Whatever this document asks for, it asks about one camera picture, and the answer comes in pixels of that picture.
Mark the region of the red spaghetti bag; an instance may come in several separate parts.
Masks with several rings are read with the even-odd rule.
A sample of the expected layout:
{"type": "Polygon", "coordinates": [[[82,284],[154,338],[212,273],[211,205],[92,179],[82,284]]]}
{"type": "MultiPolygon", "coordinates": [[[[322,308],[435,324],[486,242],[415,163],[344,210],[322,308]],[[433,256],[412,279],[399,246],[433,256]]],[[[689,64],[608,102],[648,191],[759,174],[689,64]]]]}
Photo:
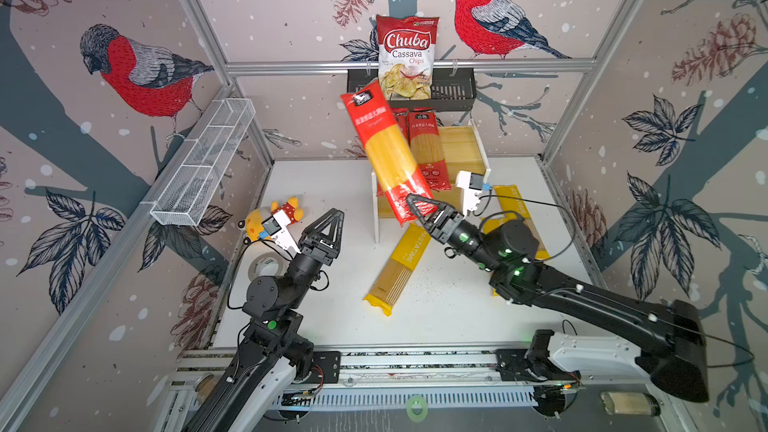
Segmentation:
{"type": "Polygon", "coordinates": [[[341,100],[396,220],[403,225],[417,219],[407,202],[411,194],[422,198],[415,203],[418,213],[432,213],[430,188],[379,84],[345,93],[341,100]]]}
{"type": "Polygon", "coordinates": [[[410,148],[429,188],[448,191],[451,181],[442,148],[435,113],[417,110],[408,117],[410,148]]]}
{"type": "Polygon", "coordinates": [[[393,109],[392,112],[402,141],[399,142],[395,139],[393,133],[387,129],[384,132],[385,137],[377,140],[374,144],[376,158],[384,168],[383,177],[388,185],[388,188],[384,189],[380,180],[381,176],[377,175],[377,196],[383,196],[391,189],[392,185],[400,185],[405,182],[415,169],[415,162],[409,146],[408,110],[393,109]]]}

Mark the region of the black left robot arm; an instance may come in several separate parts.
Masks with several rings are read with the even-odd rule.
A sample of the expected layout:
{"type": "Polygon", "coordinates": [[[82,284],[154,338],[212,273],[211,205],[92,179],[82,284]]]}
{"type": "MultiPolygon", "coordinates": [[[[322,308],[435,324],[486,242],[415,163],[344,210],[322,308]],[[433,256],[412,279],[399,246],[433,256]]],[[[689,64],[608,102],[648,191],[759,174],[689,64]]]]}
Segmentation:
{"type": "Polygon", "coordinates": [[[341,252],[344,213],[331,208],[296,241],[277,212],[265,232],[296,255],[287,269],[259,275],[248,286],[241,311],[250,317],[230,365],[190,419],[185,431],[252,431],[297,378],[311,374],[314,344],[299,334],[297,312],[323,268],[341,252]]]}

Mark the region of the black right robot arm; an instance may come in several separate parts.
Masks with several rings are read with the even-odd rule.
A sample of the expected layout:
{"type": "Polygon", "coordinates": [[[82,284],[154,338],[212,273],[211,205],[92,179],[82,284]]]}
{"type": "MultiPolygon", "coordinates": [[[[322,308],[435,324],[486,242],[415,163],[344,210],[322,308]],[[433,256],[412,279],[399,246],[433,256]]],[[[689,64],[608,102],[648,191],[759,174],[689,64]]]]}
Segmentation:
{"type": "Polygon", "coordinates": [[[538,261],[539,242],[522,220],[489,233],[450,204],[410,194],[408,208],[437,242],[490,275],[490,286],[516,304],[554,310],[618,335],[640,349],[636,364],[665,393],[692,403],[709,400],[705,333],[698,310],[621,296],[568,276],[538,261]]]}

